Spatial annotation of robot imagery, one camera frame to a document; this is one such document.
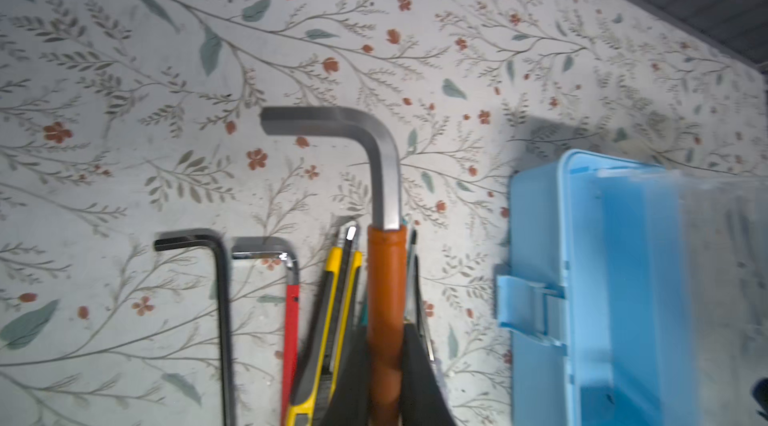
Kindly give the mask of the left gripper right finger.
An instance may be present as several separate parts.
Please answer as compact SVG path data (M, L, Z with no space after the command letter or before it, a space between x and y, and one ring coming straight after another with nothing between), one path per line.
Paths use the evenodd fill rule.
M404 325L399 400L404 426L454 426L416 326Z

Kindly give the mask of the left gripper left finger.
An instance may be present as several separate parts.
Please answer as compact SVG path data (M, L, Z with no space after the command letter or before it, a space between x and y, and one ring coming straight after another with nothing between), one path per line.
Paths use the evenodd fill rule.
M368 327L359 326L322 426L367 426L370 422L372 353Z

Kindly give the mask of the yellow black utility knife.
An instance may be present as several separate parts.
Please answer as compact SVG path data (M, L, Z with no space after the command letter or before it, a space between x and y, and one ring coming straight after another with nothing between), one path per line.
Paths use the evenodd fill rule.
M300 362L283 423L319 425L337 390L355 324L362 253L360 226L343 224L331 247L322 275L308 350Z

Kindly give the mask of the orange handled hex key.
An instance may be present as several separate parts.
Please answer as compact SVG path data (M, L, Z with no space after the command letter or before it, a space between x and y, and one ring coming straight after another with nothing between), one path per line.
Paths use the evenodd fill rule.
M369 397L375 425L399 423L406 293L406 230L401 220L399 153L387 126L350 107L267 106L269 135L352 139L370 165L372 222L368 230Z

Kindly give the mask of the red handled hex key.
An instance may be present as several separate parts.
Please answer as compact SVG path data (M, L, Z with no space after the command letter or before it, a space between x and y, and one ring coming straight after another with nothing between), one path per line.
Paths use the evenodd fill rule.
M281 238L246 237L235 240L231 256L235 260L265 259L277 261L286 272L283 367L281 380L280 422L283 425L290 404L298 362L298 331L300 309L299 261L293 247Z

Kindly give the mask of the black hex key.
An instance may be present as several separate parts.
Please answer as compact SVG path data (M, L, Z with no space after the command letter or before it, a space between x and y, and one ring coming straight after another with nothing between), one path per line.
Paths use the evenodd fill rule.
M237 424L232 322L230 309L230 262L228 249L221 236L213 230L189 230L162 233L154 240L156 252L202 247L208 249L215 265L215 299L218 321L219 360L221 366L222 421Z

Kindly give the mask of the blue plastic tool box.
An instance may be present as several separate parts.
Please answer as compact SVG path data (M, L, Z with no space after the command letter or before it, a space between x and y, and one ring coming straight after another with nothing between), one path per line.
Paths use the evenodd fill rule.
M767 180L585 150L512 178L517 425L763 425Z

